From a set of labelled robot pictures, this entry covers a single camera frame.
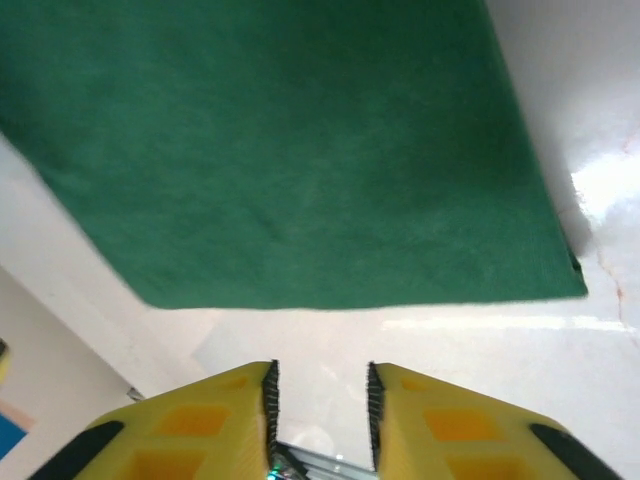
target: green felt mat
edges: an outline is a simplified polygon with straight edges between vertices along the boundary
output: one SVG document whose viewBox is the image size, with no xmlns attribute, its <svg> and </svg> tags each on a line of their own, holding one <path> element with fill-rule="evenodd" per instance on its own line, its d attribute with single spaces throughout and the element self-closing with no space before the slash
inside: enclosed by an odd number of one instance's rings
<svg viewBox="0 0 640 480">
<path fill-rule="evenodd" d="M 478 0 L 2 0 L 0 129 L 175 307 L 585 293 Z"/>
</svg>

